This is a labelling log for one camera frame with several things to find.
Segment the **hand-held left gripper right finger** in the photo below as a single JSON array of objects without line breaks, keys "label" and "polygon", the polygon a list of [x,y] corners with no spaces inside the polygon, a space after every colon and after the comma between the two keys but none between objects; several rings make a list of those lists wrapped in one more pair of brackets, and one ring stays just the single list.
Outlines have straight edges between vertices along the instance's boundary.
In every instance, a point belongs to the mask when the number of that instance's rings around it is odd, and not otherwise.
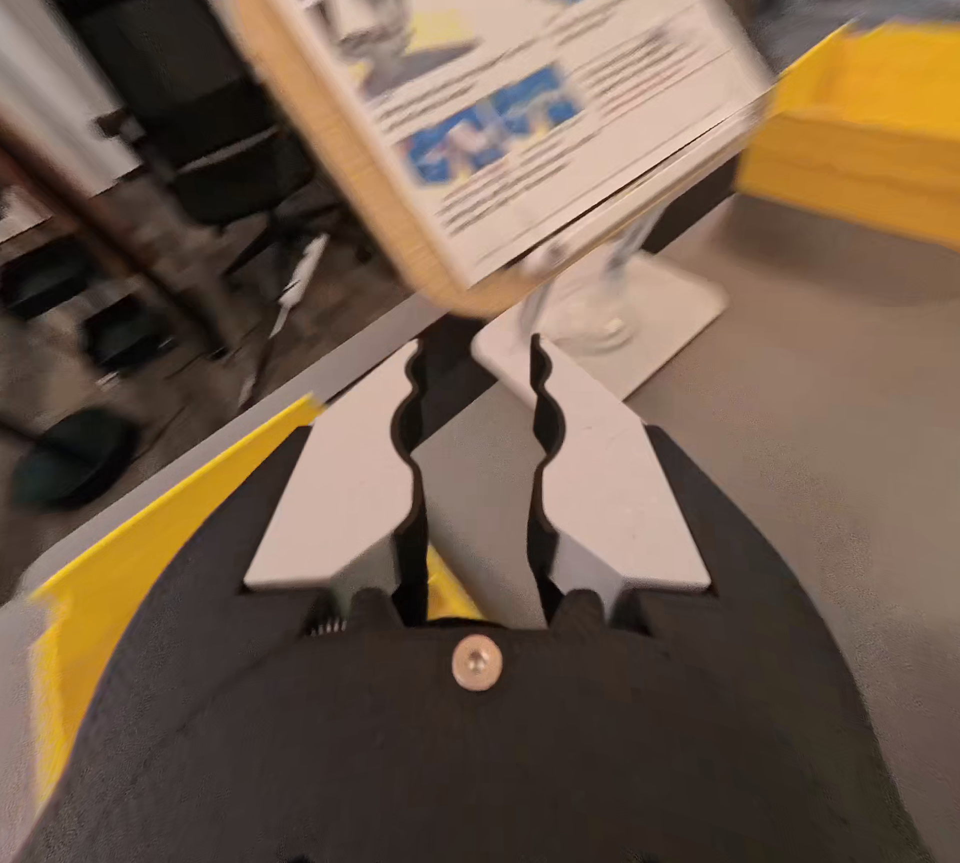
[{"label": "hand-held left gripper right finger", "polygon": [[541,334],[530,339],[533,435],[542,452],[527,563],[543,616],[592,593],[606,623],[640,591],[704,594],[712,578],[642,419]]}]

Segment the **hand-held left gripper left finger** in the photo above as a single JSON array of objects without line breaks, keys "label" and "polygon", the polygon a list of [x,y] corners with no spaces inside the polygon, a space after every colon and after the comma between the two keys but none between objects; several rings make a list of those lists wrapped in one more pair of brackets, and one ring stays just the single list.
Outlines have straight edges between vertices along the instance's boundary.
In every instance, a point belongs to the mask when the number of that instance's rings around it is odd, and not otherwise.
[{"label": "hand-held left gripper left finger", "polygon": [[426,623],[429,528],[413,459],[426,388],[423,342],[408,341],[315,418],[247,589],[318,589],[342,611],[374,589],[405,625]]}]

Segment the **yellow plastic bin with divider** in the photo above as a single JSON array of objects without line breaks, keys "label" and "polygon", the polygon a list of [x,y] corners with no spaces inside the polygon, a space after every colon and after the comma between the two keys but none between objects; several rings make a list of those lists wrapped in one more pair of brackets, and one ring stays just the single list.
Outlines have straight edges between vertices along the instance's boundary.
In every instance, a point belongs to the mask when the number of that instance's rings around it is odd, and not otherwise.
[{"label": "yellow plastic bin with divider", "polygon": [[959,25],[845,25],[780,74],[744,195],[959,249]]}]

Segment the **black box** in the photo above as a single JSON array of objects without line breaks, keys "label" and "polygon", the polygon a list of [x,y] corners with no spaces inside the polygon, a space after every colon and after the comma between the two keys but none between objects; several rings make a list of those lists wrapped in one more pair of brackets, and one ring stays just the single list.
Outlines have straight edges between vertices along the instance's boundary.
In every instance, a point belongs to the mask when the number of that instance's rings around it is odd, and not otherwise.
[{"label": "black box", "polygon": [[85,317],[78,339],[88,362],[104,375],[135,372],[174,346],[169,320],[131,293]]},{"label": "black box", "polygon": [[78,238],[54,238],[2,263],[2,309],[20,321],[33,320],[86,292],[101,275]]}]

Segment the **dark round floor object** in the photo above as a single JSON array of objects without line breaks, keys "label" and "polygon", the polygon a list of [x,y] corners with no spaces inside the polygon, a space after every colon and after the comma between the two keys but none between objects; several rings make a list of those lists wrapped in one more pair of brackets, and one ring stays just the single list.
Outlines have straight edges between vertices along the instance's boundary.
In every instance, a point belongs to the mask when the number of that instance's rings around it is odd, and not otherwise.
[{"label": "dark round floor object", "polygon": [[47,429],[1,416],[2,438],[25,447],[9,478],[12,503],[67,512],[102,497],[135,461],[141,427],[104,406],[68,413]]}]

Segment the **wooden sign board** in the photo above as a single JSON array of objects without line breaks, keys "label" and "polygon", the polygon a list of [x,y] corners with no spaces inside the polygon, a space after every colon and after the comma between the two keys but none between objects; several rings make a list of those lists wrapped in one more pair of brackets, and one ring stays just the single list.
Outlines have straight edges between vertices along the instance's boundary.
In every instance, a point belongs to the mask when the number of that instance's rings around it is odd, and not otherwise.
[{"label": "wooden sign board", "polygon": [[467,287],[440,257],[273,0],[222,2],[242,55],[410,291],[444,312],[494,318],[545,283],[512,266]]}]

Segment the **brown wooden table leg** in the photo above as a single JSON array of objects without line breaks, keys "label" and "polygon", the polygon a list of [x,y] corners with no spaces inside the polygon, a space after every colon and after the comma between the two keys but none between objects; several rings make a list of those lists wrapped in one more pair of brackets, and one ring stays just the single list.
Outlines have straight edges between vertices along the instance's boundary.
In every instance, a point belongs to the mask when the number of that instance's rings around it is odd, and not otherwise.
[{"label": "brown wooden table leg", "polygon": [[207,359],[220,361],[226,357],[226,338],[210,310],[166,279],[149,255],[125,234],[102,197],[88,197],[5,113],[1,118],[1,154],[3,185],[24,189],[54,220],[77,233],[107,269],[146,281],[164,304],[186,321]]}]

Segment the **printed paper sheet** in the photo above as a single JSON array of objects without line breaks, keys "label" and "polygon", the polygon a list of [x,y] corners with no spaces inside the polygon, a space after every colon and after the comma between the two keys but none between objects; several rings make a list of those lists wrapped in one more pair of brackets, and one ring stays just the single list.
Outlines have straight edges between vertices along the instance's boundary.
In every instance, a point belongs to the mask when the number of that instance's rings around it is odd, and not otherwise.
[{"label": "printed paper sheet", "polygon": [[466,286],[606,205],[772,77],[725,0],[275,0]]}]

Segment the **black office chair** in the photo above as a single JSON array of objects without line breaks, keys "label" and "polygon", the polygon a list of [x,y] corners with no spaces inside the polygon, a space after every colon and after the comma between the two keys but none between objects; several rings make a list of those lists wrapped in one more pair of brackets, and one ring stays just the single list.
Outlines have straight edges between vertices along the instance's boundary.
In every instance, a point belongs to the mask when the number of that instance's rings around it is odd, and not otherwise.
[{"label": "black office chair", "polygon": [[97,119],[189,222],[218,234],[261,216],[230,281],[270,247],[298,257],[328,236],[367,263],[350,203],[258,81],[209,0],[48,0],[119,101]]}]

